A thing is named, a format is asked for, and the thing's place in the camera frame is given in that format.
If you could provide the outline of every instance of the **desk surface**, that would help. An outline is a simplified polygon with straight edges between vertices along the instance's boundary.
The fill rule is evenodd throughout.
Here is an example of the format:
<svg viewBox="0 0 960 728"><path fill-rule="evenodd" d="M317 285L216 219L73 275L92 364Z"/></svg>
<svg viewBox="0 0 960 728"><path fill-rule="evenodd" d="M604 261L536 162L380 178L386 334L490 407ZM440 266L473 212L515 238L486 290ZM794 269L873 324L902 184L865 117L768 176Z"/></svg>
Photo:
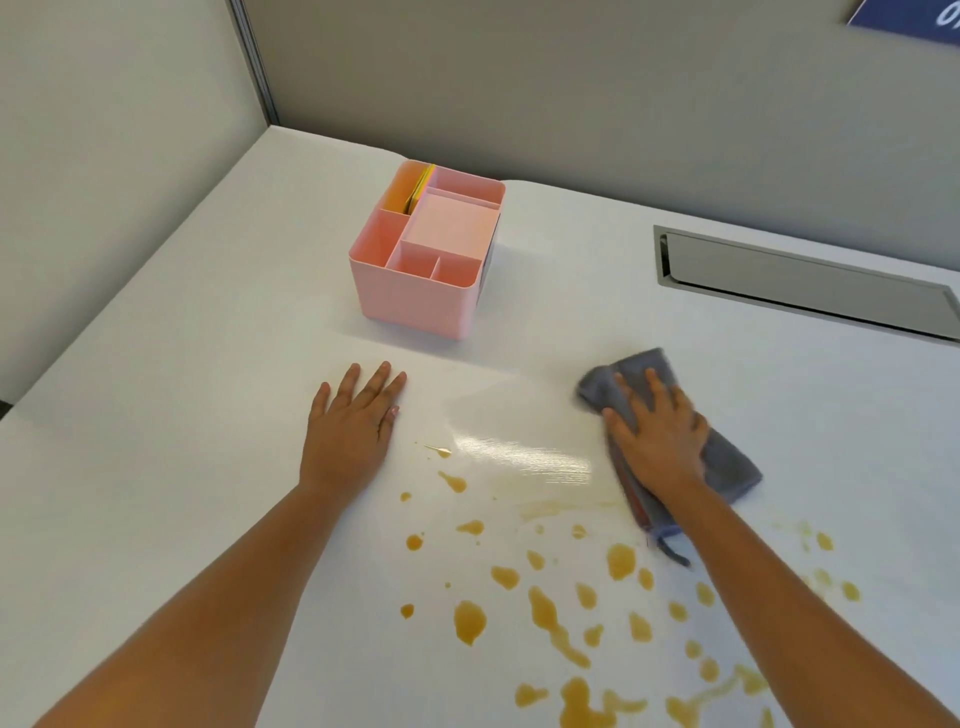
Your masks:
<svg viewBox="0 0 960 728"><path fill-rule="evenodd" d="M395 443L307 588L261 724L556 725L560 687L580 671L532 623L534 584L575 644L605 625L588 649L594 705L604 689L646 697L646 714L621 724L666 724L665 697L706 686L687 640L722 675L751 662L722 607L697 603L702 566L687 572L643 543L600 423L571 397L590 366L653 346L765 473L739 506L749 523L797 571L827 570L825 599L960 711L960 348L658 286L652 227L958 293L960 275L508 182L474 332L441 340L365 319L349 275L348 246L400 162L268 130L0 423L11 725L35 719L276 502L295 482L319 383L383 358L410 373ZM467 490L454 494L439 470ZM413 497L401 503L403 491ZM473 519L486 526L478 539L455 530ZM805 522L834 550L805 537ZM408 551L420 532L424 547ZM618 542L636 546L652 592L608 576ZM546 557L542 571L528 549ZM691 553L683 539L677 549ZM495 584L493 565L518 569L519 587ZM861 601L843 597L843 580ZM577 582L596 589L594 610ZM473 647L454 635L461 599L488 616ZM670 600L689 621L668 616ZM631 611L649 619L651 643L630 639ZM523 682L550 698L518 709ZM765 705L785 724L769 693L737 692L703 725L755 725Z"/></svg>

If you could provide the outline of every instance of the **cleaning rag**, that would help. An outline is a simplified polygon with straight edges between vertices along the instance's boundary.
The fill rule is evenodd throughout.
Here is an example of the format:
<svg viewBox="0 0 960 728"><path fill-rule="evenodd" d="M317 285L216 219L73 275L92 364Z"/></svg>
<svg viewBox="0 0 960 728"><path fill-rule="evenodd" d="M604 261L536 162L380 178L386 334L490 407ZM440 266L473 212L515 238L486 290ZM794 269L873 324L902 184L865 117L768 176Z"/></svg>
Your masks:
<svg viewBox="0 0 960 728"><path fill-rule="evenodd" d="M660 381L668 387L677 383L677 378L670 368L663 349L651 349L648 352L628 356L608 366L591 369L577 385L577 394L597 412L610 407L632 430L636 431L634 411L613 375L616 373L623 375L627 385L639 395L648 408L653 409L653 392L650 391L644 374L650 368L657 372ZM689 560L673 551L665 541L667 537L680 533L681 530L673 516L663 503L644 488L643 484L630 472L616 442L608 437L607 445L613 467L630 502L636 522L656 540L660 550L667 556L684 566L689 566ZM763 478L762 473L750 458L715 429L710 430L702 457L707 485L727 503L733 503Z"/></svg>

